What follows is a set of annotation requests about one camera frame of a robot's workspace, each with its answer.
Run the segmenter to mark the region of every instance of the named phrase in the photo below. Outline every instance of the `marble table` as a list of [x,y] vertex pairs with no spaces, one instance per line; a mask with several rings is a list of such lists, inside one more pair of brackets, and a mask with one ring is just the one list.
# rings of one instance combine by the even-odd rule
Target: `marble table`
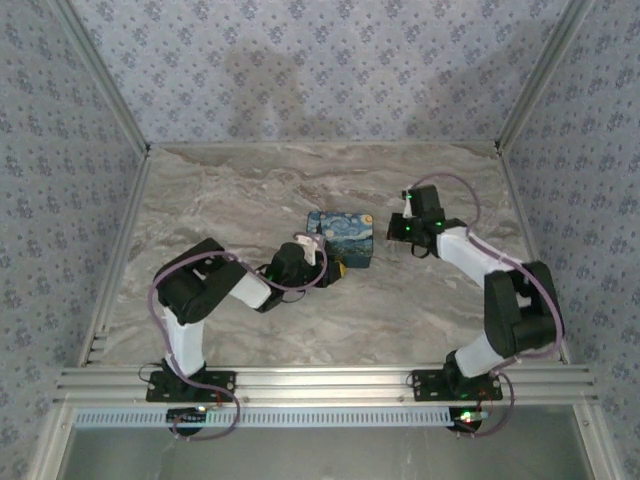
[[[455,267],[385,239],[402,189],[433,171],[477,189],[477,233],[526,258],[498,160],[442,144],[248,144],[152,150],[128,264],[107,322],[103,364],[141,365],[164,353],[145,299],[154,273],[211,236],[254,266],[268,262],[311,210],[369,213],[374,257],[327,289],[257,313],[227,298],[206,322],[210,365],[366,365],[441,362],[482,329],[481,289]],[[448,216],[474,206],[454,180],[435,182]]]

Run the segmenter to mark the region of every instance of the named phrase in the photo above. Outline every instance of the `patterned wallpaper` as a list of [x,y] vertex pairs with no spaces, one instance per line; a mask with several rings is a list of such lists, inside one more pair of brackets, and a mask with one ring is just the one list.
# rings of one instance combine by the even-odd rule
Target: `patterned wallpaper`
[[147,141],[497,137],[566,0],[72,0]]
[[137,167],[45,0],[0,2],[0,479],[74,365]]
[[640,479],[640,5],[597,2],[508,154],[559,286],[571,352],[597,374]]

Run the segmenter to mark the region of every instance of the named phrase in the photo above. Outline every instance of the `blue box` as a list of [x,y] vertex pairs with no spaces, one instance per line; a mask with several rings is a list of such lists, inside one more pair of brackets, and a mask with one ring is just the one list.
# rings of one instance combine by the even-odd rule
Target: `blue box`
[[347,268],[368,268],[373,256],[373,216],[366,213],[311,212],[307,232],[327,239],[330,260]]

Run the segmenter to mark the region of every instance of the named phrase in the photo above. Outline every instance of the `purple cable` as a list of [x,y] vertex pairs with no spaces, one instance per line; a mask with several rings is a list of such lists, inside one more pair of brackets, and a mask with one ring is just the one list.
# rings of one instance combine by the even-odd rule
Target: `purple cable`
[[[480,214],[481,214],[480,198],[478,198],[478,194],[476,193],[475,189],[464,178],[456,175],[455,173],[434,172],[434,173],[430,173],[428,175],[425,175],[420,180],[418,180],[413,185],[411,185],[410,188],[417,188],[420,185],[422,185],[424,182],[426,182],[427,180],[430,180],[430,179],[436,178],[436,177],[451,177],[451,178],[454,178],[454,179],[458,180],[465,187],[467,187],[467,190],[469,190],[469,193],[473,197],[473,202],[474,202],[474,204],[476,206],[476,216],[467,225],[467,229],[466,229],[466,232],[465,232],[466,237],[469,240],[469,243],[471,243],[474,247],[476,247],[482,253],[484,253],[484,254],[490,256],[491,258],[494,258],[494,259],[498,260],[499,262],[502,262],[505,265],[508,265],[509,267],[511,267],[511,268],[517,270],[518,272],[522,273],[522,275],[524,275],[524,277],[531,282],[531,284],[536,288],[536,290],[538,290],[538,292],[540,293],[542,298],[544,298],[544,301],[549,306],[549,310],[551,310],[551,315],[553,316],[553,320],[554,320],[555,325],[556,325],[556,338],[555,338],[555,342],[554,342],[553,346],[551,348],[549,348],[548,350],[545,350],[543,352],[523,353],[522,355],[520,355],[520,358],[544,358],[544,357],[548,357],[548,356],[554,355],[562,347],[562,330],[563,330],[563,328],[562,328],[562,320],[560,318],[560,312],[558,311],[558,308],[556,307],[555,302],[551,298],[551,295],[549,294],[549,292],[547,292],[547,290],[540,283],[540,281],[537,278],[535,278],[531,273],[529,273],[529,271],[527,271],[522,265],[514,262],[510,258],[502,257],[501,255],[497,254],[493,250],[491,250],[491,249],[485,247],[484,245],[482,245],[481,243],[479,243],[474,238],[474,236],[472,235],[471,229],[480,220]],[[491,427],[486,432],[481,432],[481,433],[475,433],[475,432],[473,432],[473,433],[463,433],[462,434],[463,436],[471,437],[471,438],[487,437],[489,435],[493,435],[494,433],[498,432],[499,430],[501,430],[507,424],[507,422],[511,418],[511,415],[513,414],[513,409],[515,407],[516,397],[515,397],[515,392],[513,390],[513,384],[511,383],[511,380],[509,379],[509,377],[502,371],[502,369],[508,367],[509,365],[513,365],[517,361],[518,361],[518,358],[515,357],[515,356],[511,357],[511,358],[508,358],[504,362],[502,362],[501,364],[495,366],[490,372],[490,374],[492,374],[492,375],[494,375],[496,377],[503,377],[505,379],[505,381],[507,382],[507,386],[509,387],[509,407],[508,407],[507,412],[505,413],[504,417],[502,417],[500,419],[500,421],[496,425]]]
[[[298,235],[306,236],[308,238],[311,238],[312,240],[317,239],[316,235],[308,234],[308,233],[296,233],[294,235],[294,237],[298,236]],[[236,397],[233,394],[233,392],[227,390],[226,388],[218,387],[218,386],[215,386],[215,385],[208,385],[208,384],[205,384],[205,383],[195,382],[195,381],[191,380],[189,377],[187,377],[185,375],[185,373],[182,371],[182,369],[180,368],[180,365],[178,365],[178,362],[176,361],[174,353],[173,353],[173,347],[171,346],[171,340],[169,339],[169,333],[167,332],[167,328],[165,327],[165,325],[162,322],[162,320],[160,319],[160,317],[158,317],[158,314],[156,313],[155,308],[153,307],[153,294],[154,294],[156,288],[158,287],[158,285],[160,284],[160,282],[162,282],[165,278],[167,278],[169,275],[174,273],[176,270],[179,270],[182,267],[190,265],[190,264],[192,264],[194,262],[197,262],[199,260],[204,260],[206,258],[212,258],[212,257],[224,257],[224,258],[227,258],[229,260],[234,260],[234,261],[240,262],[242,264],[242,266],[247,269],[248,272],[256,275],[259,278],[261,278],[265,283],[267,283],[268,285],[271,285],[274,288],[277,288],[277,289],[285,291],[285,292],[306,291],[306,290],[309,290],[310,288],[312,288],[316,283],[318,283],[322,279],[322,277],[324,277],[324,274],[327,271],[327,263],[328,263],[327,252],[324,249],[324,244],[321,243],[320,245],[321,245],[320,253],[322,254],[322,269],[320,271],[320,274],[315,279],[313,279],[313,281],[311,281],[307,285],[303,285],[301,287],[285,287],[284,285],[279,285],[279,284],[277,284],[275,282],[272,282],[268,278],[265,278],[262,274],[256,272],[253,268],[251,268],[246,263],[240,262],[240,260],[238,259],[237,255],[234,255],[233,253],[229,253],[229,252],[220,252],[220,251],[217,251],[217,252],[213,252],[212,251],[212,252],[200,253],[198,255],[194,255],[192,257],[186,258],[186,259],[184,259],[184,260],[182,260],[182,261],[180,261],[180,262],[178,262],[178,263],[176,263],[174,265],[171,265],[169,268],[167,268],[165,271],[163,271],[160,275],[158,275],[153,280],[153,282],[151,283],[151,287],[149,288],[149,293],[147,294],[147,308],[149,309],[149,313],[151,315],[151,319],[156,324],[156,326],[160,330],[160,333],[162,334],[162,338],[164,340],[164,344],[165,344],[165,348],[167,349],[167,353],[169,354],[169,361],[171,362],[171,367],[173,368],[173,371],[186,384],[191,385],[192,387],[196,387],[196,388],[200,388],[200,389],[204,389],[204,390],[211,390],[213,392],[223,394],[223,395],[231,398],[231,400],[233,401],[233,403],[236,406],[236,414],[233,417],[233,421],[231,422],[231,425],[229,425],[222,432],[215,433],[213,435],[199,436],[199,437],[185,437],[183,435],[180,435],[178,433],[178,431],[177,431],[177,425],[178,425],[178,423],[180,423],[182,416],[178,416],[176,419],[174,419],[173,427],[172,427],[172,431],[173,431],[173,433],[174,433],[174,435],[175,435],[175,437],[177,439],[184,440],[184,441],[187,441],[187,442],[202,442],[202,441],[206,441],[206,440],[215,440],[217,438],[221,438],[221,437],[224,437],[226,435],[229,435],[238,426],[238,422],[240,421],[241,406],[240,406],[240,401],[238,400],[238,397]]]

